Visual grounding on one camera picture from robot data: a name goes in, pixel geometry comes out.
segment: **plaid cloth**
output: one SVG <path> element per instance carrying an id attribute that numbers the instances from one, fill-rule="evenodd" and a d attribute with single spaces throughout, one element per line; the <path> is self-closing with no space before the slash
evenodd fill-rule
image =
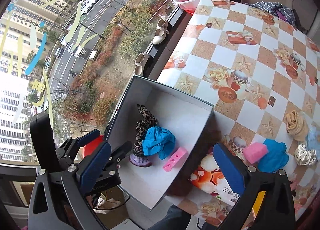
<path id="1" fill-rule="evenodd" d="M 294 17 L 292 10 L 286 6 L 281 5 L 280 3 L 261 1 L 254 4 L 246 3 L 246 5 L 261 9 L 263 11 L 267 11 L 276 17 L 279 17 L 279 15 L 276 12 L 276 10 L 278 10 L 290 25 L 295 26 L 296 19 Z"/>

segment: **shoe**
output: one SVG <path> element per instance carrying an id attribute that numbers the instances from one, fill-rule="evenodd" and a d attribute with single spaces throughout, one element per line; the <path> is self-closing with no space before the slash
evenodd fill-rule
<path id="1" fill-rule="evenodd" d="M 142 76 L 144 66 L 149 58 L 149 54 L 140 53 L 135 60 L 136 68 L 134 69 L 134 74 L 137 76 Z"/>
<path id="2" fill-rule="evenodd" d="M 160 19 L 157 25 L 157 29 L 155 31 L 155 37 L 153 38 L 152 44 L 157 45 L 163 42 L 164 38 L 166 37 L 167 33 L 169 33 L 168 29 L 169 22 Z"/>

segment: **dark pants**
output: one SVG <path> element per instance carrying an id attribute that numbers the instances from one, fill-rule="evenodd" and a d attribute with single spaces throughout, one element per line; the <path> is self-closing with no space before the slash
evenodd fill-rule
<path id="1" fill-rule="evenodd" d="M 148 230 L 186 230 L 190 219 L 191 215 L 189 213 L 172 205 L 164 219 Z"/>

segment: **street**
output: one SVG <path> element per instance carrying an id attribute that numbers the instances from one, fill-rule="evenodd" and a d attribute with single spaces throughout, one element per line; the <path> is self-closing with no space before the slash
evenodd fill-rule
<path id="1" fill-rule="evenodd" d="M 120 3 L 127 2 L 127 0 L 101 0 L 98 1 L 91 11 L 86 15 L 86 17 L 81 21 L 82 24 L 89 27 L 95 33 L 102 34 L 106 27 L 108 26 L 108 22 L 110 22 L 115 14 L 118 12 L 118 9 L 122 7 Z M 49 84 L 50 89 L 53 91 L 52 100 L 56 99 L 58 93 L 55 93 L 57 89 L 64 89 L 64 85 L 70 85 L 74 80 L 69 70 L 80 73 L 86 59 L 89 57 L 90 52 L 93 50 L 93 47 L 96 45 L 99 40 L 99 36 L 91 39 L 85 46 L 85 48 L 89 49 L 89 53 L 87 53 L 86 59 L 76 58 L 68 53 L 68 47 L 71 43 L 75 43 L 79 34 L 79 29 L 81 25 L 77 28 L 74 36 L 71 41 L 65 46 L 65 51 L 62 57 L 55 60 L 52 71 L 50 73 Z M 89 36 L 94 33 L 85 29 L 84 36 L 80 43 L 85 41 Z"/>

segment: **crumpled blue fabric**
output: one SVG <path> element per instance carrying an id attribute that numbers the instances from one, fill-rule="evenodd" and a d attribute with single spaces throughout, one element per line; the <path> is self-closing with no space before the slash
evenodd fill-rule
<path id="1" fill-rule="evenodd" d="M 318 142 L 318 137 L 320 136 L 319 130 L 315 126 L 310 126 L 309 132 L 306 137 L 308 143 L 307 150 L 316 150 L 317 160 L 320 161 L 320 144 Z"/>
<path id="2" fill-rule="evenodd" d="M 172 153 L 176 137 L 167 129 L 154 126 L 148 129 L 146 138 L 142 141 L 145 156 L 158 154 L 161 160 Z"/>
<path id="3" fill-rule="evenodd" d="M 269 152 L 260 159 L 258 163 L 259 171 L 273 173 L 287 164 L 289 155 L 285 152 L 287 147 L 284 143 L 266 139 L 264 144 L 268 147 Z"/>

